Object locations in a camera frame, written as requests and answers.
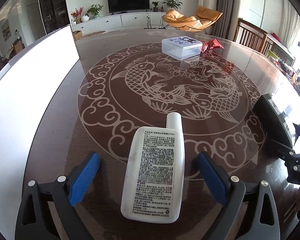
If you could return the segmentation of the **black cardboard box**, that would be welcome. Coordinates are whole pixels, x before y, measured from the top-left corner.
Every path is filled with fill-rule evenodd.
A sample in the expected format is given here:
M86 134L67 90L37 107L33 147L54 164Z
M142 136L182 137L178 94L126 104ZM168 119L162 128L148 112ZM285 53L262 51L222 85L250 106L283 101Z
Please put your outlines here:
M271 94L262 94L253 107L266 130L268 142L279 142L293 148L295 128L285 111L279 109Z

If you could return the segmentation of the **white lotion bottle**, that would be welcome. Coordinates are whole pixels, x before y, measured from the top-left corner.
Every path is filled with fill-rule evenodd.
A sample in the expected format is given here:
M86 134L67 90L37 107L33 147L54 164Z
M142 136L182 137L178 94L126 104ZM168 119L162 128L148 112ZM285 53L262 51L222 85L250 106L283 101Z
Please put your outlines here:
M174 223L180 214L184 173L185 144L179 113L169 113L164 128L138 128L128 157L122 215L147 223Z

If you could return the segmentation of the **white storage box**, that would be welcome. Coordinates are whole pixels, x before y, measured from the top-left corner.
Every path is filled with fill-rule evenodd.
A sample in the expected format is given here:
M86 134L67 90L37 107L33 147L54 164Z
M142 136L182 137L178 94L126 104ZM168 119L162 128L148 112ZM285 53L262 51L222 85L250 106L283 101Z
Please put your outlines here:
M40 121L79 55L70 26L37 40L0 71L0 234L13 239L26 162Z

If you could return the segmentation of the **wooden dining chair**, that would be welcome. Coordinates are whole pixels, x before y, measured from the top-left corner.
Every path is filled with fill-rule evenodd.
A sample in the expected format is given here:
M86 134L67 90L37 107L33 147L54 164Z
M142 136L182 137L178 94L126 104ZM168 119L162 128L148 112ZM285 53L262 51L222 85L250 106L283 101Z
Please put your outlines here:
M263 55L266 55L270 50L291 67L295 62L295 57L292 53L273 35L241 18L238 19L234 42L258 51Z

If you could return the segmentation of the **red packet right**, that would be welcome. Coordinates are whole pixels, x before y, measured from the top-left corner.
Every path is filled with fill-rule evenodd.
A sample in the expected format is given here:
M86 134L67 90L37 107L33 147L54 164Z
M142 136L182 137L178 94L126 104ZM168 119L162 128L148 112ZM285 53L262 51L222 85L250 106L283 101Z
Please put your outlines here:
M216 38L214 38L207 43L207 49L208 50L224 49L224 47Z

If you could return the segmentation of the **red packet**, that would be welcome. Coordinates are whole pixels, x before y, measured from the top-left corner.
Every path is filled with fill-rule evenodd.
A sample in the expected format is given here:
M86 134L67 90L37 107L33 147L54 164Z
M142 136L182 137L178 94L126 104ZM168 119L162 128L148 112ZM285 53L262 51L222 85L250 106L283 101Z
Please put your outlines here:
M224 49L224 47L216 38L214 38L207 43L207 49L208 50Z
M203 41L202 42L201 53L204 53L208 49L208 47L209 47L208 43Z

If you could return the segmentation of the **red packet left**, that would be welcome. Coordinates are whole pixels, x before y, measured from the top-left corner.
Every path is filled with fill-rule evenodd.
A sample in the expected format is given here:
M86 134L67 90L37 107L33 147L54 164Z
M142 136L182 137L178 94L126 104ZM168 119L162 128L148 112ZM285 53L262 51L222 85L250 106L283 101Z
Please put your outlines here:
M209 47L208 43L203 41L202 42L201 53L204 53L208 49L208 47Z

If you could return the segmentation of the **clear plastic container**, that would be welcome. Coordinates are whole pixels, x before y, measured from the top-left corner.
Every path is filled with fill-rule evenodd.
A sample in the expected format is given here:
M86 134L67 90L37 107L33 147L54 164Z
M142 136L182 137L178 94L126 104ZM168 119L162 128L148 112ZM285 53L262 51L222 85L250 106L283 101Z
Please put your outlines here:
M203 43L188 36L178 36L163 39L162 52L176 60L184 60L201 53Z

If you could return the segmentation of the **orange lounge chair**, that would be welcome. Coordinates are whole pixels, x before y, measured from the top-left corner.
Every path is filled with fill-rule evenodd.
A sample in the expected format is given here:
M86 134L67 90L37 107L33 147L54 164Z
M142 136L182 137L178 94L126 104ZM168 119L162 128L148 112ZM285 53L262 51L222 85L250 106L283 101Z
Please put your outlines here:
M170 27L177 30L200 32L215 24L223 15L222 12L198 6L194 16L184 16L174 9L170 9L162 19Z

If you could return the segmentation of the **cardboard box on floor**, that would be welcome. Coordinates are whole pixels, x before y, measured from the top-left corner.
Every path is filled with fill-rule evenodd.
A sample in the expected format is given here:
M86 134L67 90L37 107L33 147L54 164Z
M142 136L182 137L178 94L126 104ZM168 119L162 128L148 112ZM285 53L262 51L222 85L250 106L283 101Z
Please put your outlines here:
M73 35L74 41L77 41L77 40L79 40L80 38L83 37L83 34L80 30L73 31L72 35Z

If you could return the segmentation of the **red flower vase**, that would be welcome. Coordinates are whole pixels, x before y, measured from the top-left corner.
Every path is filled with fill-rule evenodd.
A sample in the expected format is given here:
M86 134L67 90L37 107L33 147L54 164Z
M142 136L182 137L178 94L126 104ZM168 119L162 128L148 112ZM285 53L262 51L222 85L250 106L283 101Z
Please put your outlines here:
M79 9L76 8L74 11L72 11L70 13L71 17L74 19L76 24L81 23L81 17L82 17L82 14L83 14L83 10L84 10L84 8L80 7Z

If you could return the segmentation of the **green potted plant left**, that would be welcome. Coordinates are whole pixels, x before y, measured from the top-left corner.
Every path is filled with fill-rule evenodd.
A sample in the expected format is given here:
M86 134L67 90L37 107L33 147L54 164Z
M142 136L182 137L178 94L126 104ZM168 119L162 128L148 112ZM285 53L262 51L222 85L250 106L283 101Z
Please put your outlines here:
M97 18L100 16L100 12L103 9L103 5L101 4L92 4L90 8L87 10L87 15L92 16L93 18Z

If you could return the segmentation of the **dark display cabinet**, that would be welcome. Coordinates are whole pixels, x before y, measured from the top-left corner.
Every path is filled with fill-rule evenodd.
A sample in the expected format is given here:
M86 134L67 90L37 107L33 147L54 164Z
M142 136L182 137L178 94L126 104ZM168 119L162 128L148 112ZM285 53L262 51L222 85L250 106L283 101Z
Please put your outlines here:
M70 24L66 0L38 0L46 34Z

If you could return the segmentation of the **white tv cabinet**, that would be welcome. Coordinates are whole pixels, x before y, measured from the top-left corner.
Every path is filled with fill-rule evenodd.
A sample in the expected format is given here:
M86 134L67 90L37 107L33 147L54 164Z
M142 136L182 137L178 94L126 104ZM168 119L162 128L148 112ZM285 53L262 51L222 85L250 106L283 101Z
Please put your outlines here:
M134 12L98 17L71 26L72 31L81 31L83 35L98 31L118 31L132 29L153 29L164 25L164 12Z

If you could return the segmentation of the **small potted plant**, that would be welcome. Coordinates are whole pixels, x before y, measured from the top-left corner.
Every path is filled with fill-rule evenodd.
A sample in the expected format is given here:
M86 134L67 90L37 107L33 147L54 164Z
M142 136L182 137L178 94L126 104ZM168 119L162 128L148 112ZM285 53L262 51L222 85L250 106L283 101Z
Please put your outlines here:
M152 5L153 5L153 12L158 12L159 11L159 9L158 9L159 2L152 1Z

